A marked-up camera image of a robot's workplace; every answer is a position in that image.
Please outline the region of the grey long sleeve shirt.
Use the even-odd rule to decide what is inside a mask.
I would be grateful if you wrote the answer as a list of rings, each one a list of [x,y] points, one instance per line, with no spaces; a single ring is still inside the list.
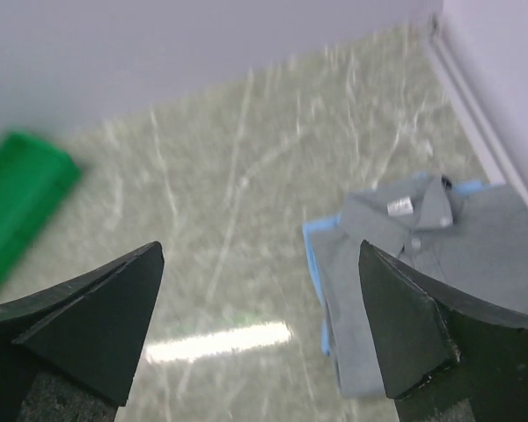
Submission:
[[[358,274],[362,242],[415,270],[528,315],[528,208],[508,185],[467,196],[442,175],[371,196],[345,197],[337,232],[319,241],[326,314],[321,347],[341,394],[384,392]]]

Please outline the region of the aluminium frame rail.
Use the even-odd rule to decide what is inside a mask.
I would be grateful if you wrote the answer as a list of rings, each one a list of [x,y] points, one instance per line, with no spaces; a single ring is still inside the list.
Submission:
[[[528,207],[528,187],[504,148],[502,137],[488,118],[473,85],[444,40],[440,16],[436,13],[428,20],[422,45],[489,181],[511,184]]]

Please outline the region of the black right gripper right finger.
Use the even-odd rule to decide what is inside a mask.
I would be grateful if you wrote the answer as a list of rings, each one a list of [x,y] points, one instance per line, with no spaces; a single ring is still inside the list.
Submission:
[[[528,315],[368,242],[358,269],[385,394],[401,421],[528,421]]]

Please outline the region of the green plastic tray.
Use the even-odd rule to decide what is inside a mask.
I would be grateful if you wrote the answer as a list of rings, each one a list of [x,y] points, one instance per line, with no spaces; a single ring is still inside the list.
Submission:
[[[81,177],[64,150],[10,131],[0,141],[0,285]]]

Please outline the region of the light blue shirt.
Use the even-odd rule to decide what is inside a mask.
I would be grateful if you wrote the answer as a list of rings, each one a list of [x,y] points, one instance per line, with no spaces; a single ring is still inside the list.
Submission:
[[[403,189],[407,185],[417,185],[417,181],[429,178],[425,173],[421,173],[414,178],[408,178],[384,184],[380,188],[376,189],[365,189],[361,191],[355,191],[349,194],[349,196],[358,196],[359,194],[365,194],[371,196],[373,193],[385,193],[389,188],[400,188]],[[483,190],[486,185],[480,180],[470,180],[463,183],[459,183],[452,186],[452,189],[460,196],[467,196],[470,193],[475,193]],[[341,223],[341,213],[336,215],[329,215],[322,217],[317,220],[304,222],[302,225],[304,246],[306,250],[307,262],[309,267],[309,273],[311,276],[312,284],[315,288],[316,295],[323,308],[326,308],[325,299],[323,295],[322,272],[319,266],[319,241],[326,235],[332,235],[337,232],[337,228]]]

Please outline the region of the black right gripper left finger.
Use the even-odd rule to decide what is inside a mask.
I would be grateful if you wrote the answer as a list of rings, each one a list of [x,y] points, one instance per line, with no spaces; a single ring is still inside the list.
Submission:
[[[128,401],[164,265],[155,241],[0,304],[0,421],[113,421]]]

